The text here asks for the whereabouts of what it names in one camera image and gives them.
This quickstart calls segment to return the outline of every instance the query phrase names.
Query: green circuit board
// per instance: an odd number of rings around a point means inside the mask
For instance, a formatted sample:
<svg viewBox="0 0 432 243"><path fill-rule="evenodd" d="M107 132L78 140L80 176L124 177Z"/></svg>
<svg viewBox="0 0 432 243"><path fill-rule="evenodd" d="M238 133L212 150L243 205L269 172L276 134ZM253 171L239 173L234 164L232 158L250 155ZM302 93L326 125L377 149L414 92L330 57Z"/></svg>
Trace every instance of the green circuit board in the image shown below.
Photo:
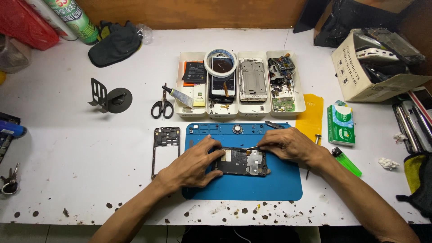
<svg viewBox="0 0 432 243"><path fill-rule="evenodd" d="M276 112L295 111L294 100L292 97L272 98L273 110Z"/></svg>

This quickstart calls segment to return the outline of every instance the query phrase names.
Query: wooden wall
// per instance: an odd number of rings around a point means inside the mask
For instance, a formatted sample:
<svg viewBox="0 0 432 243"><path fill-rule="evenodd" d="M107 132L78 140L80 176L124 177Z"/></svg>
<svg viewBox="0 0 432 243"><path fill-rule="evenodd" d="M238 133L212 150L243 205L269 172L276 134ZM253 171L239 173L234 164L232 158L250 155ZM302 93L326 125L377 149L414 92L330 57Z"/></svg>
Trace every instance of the wooden wall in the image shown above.
<svg viewBox="0 0 432 243"><path fill-rule="evenodd" d="M416 0L407 9L407 16L400 26L400 31L428 59L427 62L411 68L414 74L432 76L432 1ZM426 86L432 93L432 80Z"/></svg>
<svg viewBox="0 0 432 243"><path fill-rule="evenodd" d="M152 29L294 26L306 0L76 0L94 24L143 23Z"/></svg>

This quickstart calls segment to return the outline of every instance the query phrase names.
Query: red bag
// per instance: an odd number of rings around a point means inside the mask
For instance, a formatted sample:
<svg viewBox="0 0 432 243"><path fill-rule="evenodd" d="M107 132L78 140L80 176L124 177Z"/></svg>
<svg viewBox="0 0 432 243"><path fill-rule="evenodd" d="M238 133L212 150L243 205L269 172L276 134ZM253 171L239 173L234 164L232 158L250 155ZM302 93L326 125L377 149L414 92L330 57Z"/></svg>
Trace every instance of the red bag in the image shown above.
<svg viewBox="0 0 432 243"><path fill-rule="evenodd" d="M22 0L0 0L0 32L41 51L59 41L53 28Z"/></svg>

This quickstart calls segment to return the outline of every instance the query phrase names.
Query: black-handled scissors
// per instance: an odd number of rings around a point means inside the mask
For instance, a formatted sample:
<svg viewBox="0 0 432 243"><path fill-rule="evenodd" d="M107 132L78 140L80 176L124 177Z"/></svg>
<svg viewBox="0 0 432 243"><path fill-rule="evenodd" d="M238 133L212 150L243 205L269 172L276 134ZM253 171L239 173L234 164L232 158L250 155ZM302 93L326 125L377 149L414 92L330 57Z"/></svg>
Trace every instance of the black-handled scissors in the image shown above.
<svg viewBox="0 0 432 243"><path fill-rule="evenodd" d="M159 112L157 113L157 115L153 115L153 110L159 107ZM170 107L171 108L171 113L169 115L166 115L166 108ZM156 102L153 107L152 110L150 111L152 113L152 117L154 119L157 119L161 116L161 114L163 114L163 117L165 117L166 119L170 119L172 117L172 114L174 113L174 108L172 107L171 102L169 102L168 100L166 100L166 90L163 90L163 94L162 94L162 100Z"/></svg>

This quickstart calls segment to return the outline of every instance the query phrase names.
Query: phone holder stand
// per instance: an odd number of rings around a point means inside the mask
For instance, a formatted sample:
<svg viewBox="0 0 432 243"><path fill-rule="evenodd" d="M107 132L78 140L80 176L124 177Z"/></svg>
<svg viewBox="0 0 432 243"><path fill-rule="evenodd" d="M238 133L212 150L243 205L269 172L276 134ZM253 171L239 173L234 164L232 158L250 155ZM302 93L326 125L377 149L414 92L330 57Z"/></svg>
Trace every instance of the phone holder stand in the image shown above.
<svg viewBox="0 0 432 243"><path fill-rule="evenodd" d="M100 112L114 114L124 112L132 104L132 93L125 88L116 88L107 94L107 88L101 82L92 78L92 106L100 105Z"/></svg>

